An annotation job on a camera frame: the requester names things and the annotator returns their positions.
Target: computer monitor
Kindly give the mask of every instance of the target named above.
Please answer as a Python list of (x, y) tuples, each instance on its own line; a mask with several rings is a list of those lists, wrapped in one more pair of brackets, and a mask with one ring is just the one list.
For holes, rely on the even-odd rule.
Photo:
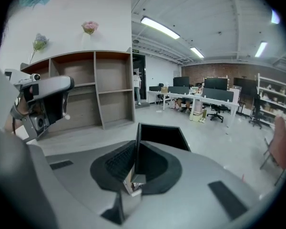
[(183, 77), (174, 77), (173, 78), (174, 86), (187, 86), (189, 87), (190, 84), (190, 77), (183, 76)]
[(255, 96), (257, 94), (257, 84), (255, 80), (234, 78), (234, 85), (242, 87), (242, 95)]
[(227, 90), (228, 79), (226, 78), (205, 78), (204, 88)]

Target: brick wall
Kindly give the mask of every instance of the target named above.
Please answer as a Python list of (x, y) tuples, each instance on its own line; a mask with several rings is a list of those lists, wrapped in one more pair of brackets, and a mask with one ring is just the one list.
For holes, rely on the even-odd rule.
[[(227, 75), (230, 79), (229, 86), (231, 87), (234, 78), (246, 76), (246, 79), (254, 80), (255, 76), (257, 78), (258, 73), (263, 77), (286, 83), (286, 73), (258, 65), (214, 63), (182, 67), (182, 76), (189, 76), (190, 84), (193, 85), (203, 82), (204, 77), (225, 77)], [(245, 98), (246, 108), (251, 109), (252, 100), (253, 98), (251, 97)]]

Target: black office chair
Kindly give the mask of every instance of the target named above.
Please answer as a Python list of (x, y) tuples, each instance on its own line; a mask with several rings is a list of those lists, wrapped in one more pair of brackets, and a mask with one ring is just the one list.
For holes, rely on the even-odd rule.
[[(158, 86), (163, 87), (164, 84), (163, 84), (163, 83), (159, 83)], [(160, 100), (163, 99), (163, 94), (158, 94), (158, 98), (159, 98)], [(162, 105), (164, 104), (164, 102), (165, 102), (166, 104), (169, 104), (166, 100), (163, 99)]]
[(256, 94), (254, 97), (254, 109), (253, 109), (253, 119), (249, 120), (249, 123), (253, 123), (253, 126), (258, 125), (262, 129), (262, 124), (260, 121), (260, 109), (261, 109), (261, 96)]
[(211, 119), (210, 120), (213, 120), (214, 118), (218, 118), (221, 120), (221, 123), (224, 122), (224, 117), (219, 115), (220, 114), (220, 111), (227, 111), (228, 108), (226, 106), (218, 106), (218, 105), (215, 105), (215, 104), (211, 104), (211, 109), (212, 110), (215, 110), (216, 113), (215, 114), (207, 114), (206, 116), (211, 116)]

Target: white wall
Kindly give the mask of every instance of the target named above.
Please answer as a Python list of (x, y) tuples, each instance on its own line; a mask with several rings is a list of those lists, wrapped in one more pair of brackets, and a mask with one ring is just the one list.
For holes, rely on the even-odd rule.
[[(81, 27), (85, 21), (100, 25), (88, 40)], [(32, 62), (81, 50), (126, 51), (132, 46), (131, 0), (50, 0), (21, 8), (7, 23), (0, 69), (19, 69), (22, 62), (28, 63), (37, 33), (50, 41)]]
[(147, 91), (149, 91), (150, 86), (157, 86), (159, 83), (172, 86), (174, 71), (180, 70), (179, 66), (176, 64), (150, 56), (145, 57), (145, 67)]

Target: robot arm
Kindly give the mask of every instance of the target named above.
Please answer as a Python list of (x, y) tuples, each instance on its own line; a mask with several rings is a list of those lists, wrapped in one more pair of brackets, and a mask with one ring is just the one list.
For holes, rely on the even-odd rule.
[(24, 97), (28, 113), (18, 111), (16, 103), (10, 113), (14, 119), (21, 120), (29, 135), (28, 142), (39, 137), (51, 124), (66, 114), (68, 91), (74, 88), (74, 80), (68, 76), (57, 76), (40, 80), (39, 74), (26, 74), (6, 69), (5, 75)]

